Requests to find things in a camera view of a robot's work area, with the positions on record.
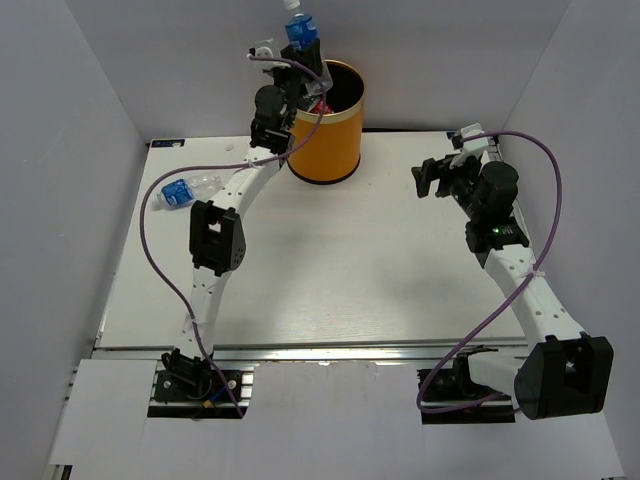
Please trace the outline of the large blue label bottle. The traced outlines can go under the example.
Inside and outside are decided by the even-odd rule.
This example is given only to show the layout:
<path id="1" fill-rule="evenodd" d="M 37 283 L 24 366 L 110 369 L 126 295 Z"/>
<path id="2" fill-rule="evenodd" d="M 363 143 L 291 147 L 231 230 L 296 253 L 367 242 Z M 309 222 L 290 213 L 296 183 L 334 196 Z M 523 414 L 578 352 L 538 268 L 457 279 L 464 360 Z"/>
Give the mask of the large blue label bottle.
<path id="1" fill-rule="evenodd" d="M 299 53 L 304 53 L 309 49 L 313 50 L 312 64 L 320 67 L 319 79 L 311 80 L 307 84 L 308 94 L 319 96 L 322 92 L 327 93 L 333 86 L 333 80 L 321 52 L 319 34 L 313 16 L 303 10 L 301 2 L 298 0 L 284 0 L 283 4 L 290 15 L 290 19 L 285 24 L 289 44 Z"/>

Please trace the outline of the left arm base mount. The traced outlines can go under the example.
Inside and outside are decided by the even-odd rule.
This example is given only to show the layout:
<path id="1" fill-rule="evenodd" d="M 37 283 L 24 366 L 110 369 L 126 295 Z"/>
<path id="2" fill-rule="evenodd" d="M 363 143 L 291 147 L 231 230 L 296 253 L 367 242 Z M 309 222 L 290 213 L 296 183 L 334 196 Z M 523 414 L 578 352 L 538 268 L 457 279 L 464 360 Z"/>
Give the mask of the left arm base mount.
<path id="1" fill-rule="evenodd" d="M 245 372 L 223 370 L 226 381 L 206 359 L 187 357 L 179 349 L 163 353 L 154 377 L 148 418 L 156 419 L 240 419 L 232 398 L 242 413 Z"/>

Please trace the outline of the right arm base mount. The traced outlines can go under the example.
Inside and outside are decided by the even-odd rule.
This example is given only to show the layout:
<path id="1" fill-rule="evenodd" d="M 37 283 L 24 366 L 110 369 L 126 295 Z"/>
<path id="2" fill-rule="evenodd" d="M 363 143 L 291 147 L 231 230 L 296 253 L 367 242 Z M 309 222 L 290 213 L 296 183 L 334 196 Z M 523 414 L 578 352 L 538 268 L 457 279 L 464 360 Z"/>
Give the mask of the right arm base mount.
<path id="1" fill-rule="evenodd" d="M 426 408 L 450 407 L 476 401 L 493 393 L 494 391 L 486 386 L 471 386 L 464 391 L 458 385 L 453 370 L 445 368 L 436 374 L 427 387 L 422 405 Z M 421 414 L 423 425 L 509 424 L 515 421 L 515 407 L 508 396 L 455 412 Z"/>

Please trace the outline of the red label water bottle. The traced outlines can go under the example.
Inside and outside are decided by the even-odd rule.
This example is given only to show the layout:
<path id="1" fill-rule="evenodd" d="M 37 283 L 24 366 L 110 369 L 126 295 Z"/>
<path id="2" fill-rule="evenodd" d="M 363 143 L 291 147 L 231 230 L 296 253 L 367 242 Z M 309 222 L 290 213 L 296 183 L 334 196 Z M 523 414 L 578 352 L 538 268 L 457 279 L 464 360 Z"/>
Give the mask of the red label water bottle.
<path id="1" fill-rule="evenodd" d="M 317 115 L 328 115 L 333 113 L 333 109 L 322 98 L 317 98 L 311 106 L 310 113 Z"/>

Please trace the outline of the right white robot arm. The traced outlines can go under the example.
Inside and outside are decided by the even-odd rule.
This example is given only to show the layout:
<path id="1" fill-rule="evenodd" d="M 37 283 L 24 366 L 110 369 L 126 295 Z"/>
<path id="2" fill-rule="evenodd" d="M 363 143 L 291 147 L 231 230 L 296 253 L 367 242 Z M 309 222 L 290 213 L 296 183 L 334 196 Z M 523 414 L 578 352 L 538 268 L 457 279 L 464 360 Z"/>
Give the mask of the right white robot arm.
<path id="1" fill-rule="evenodd" d="M 450 368 L 429 371 L 422 380 L 423 411 L 448 413 L 509 397 L 530 420 L 600 412 L 613 347 L 605 337 L 589 335 L 535 269 L 529 239 L 514 215 L 517 171 L 476 156 L 460 165 L 453 161 L 448 155 L 412 168 L 417 195 L 426 197 L 435 185 L 436 197 L 452 198 L 467 215 L 468 248 L 503 292 L 528 354 L 519 359 L 496 347 L 457 348 Z"/>

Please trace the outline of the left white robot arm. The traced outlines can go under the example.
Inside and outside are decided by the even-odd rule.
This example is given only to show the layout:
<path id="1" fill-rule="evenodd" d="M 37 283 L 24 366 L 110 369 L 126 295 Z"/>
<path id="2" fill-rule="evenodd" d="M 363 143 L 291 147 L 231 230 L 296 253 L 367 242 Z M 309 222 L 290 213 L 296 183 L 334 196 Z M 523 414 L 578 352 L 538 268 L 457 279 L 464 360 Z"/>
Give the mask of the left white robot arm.
<path id="1" fill-rule="evenodd" d="M 225 286 L 246 255 L 242 219 L 266 183 L 301 147 L 291 133 L 297 107 L 306 85 L 322 72 L 318 39 L 303 50 L 288 46 L 279 58 L 260 56 L 253 48 L 248 58 L 262 63 L 263 72 L 272 78 L 254 97 L 249 149 L 244 160 L 230 168 L 232 176 L 223 188 L 190 208 L 192 288 L 182 332 L 171 354 L 203 362 L 212 354 L 212 334 Z"/>

